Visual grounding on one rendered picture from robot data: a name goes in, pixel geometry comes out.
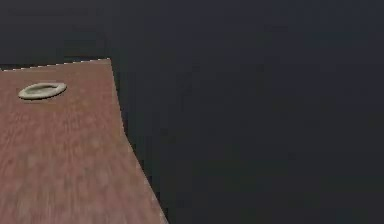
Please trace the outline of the brown wooden table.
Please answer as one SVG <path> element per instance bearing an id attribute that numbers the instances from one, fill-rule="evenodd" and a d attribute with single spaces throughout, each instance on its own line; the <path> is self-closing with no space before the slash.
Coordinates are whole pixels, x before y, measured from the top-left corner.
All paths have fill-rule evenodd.
<path id="1" fill-rule="evenodd" d="M 49 82 L 67 88 L 18 97 Z M 0 71 L 0 224 L 168 224 L 125 136 L 110 60 Z"/>

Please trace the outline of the pale green plate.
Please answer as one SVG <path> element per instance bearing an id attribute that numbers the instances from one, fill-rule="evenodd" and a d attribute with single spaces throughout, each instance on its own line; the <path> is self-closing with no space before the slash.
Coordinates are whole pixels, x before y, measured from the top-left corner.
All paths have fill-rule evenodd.
<path id="1" fill-rule="evenodd" d="M 59 95 L 66 88 L 65 83 L 36 83 L 22 89 L 18 97 L 24 100 L 41 100 Z"/>

